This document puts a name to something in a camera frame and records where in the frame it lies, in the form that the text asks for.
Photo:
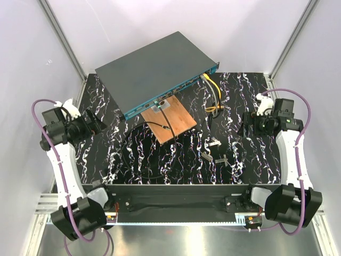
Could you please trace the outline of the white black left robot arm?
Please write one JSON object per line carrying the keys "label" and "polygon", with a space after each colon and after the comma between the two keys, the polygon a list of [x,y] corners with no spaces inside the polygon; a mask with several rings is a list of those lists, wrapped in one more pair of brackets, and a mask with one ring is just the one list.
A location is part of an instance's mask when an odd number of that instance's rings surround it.
{"label": "white black left robot arm", "polygon": [[53,166],[58,190],[58,209],[51,213],[53,224],[71,241],[106,225],[105,211],[115,205],[103,185],[86,193],[78,174],[75,144],[101,133],[106,125],[90,110],[82,115],[77,107],[64,103],[42,113],[41,148]]}

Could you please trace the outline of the silver SFP transceiver plug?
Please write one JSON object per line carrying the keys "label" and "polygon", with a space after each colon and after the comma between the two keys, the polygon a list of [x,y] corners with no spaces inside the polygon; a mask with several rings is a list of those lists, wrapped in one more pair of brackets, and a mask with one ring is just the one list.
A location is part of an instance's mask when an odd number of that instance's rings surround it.
{"label": "silver SFP transceiver plug", "polygon": [[201,157],[206,159],[206,160],[208,160],[208,161],[210,161],[210,162],[213,161],[213,157],[211,155],[207,154],[207,153],[202,152],[201,153]]}

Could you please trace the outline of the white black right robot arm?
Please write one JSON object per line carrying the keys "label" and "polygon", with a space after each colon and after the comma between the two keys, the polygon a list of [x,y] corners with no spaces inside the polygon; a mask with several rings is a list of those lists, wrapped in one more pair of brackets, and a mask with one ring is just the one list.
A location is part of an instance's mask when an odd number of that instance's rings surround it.
{"label": "white black right robot arm", "polygon": [[294,117],[294,101],[272,100],[258,94],[255,111],[245,112],[238,134],[243,138],[273,137],[280,156],[282,184],[274,191],[253,186],[242,198],[243,208],[261,207],[268,220],[305,228],[322,204],[321,192],[315,191],[308,177],[304,157],[306,123]]}

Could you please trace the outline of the silver SFP module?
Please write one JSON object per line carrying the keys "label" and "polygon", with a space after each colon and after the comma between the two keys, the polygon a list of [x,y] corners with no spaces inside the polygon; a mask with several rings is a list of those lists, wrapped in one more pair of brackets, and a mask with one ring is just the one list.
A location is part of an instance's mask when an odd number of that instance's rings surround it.
{"label": "silver SFP module", "polygon": [[221,142],[215,138],[211,138],[211,142],[208,143],[208,145],[211,146],[220,146]]}

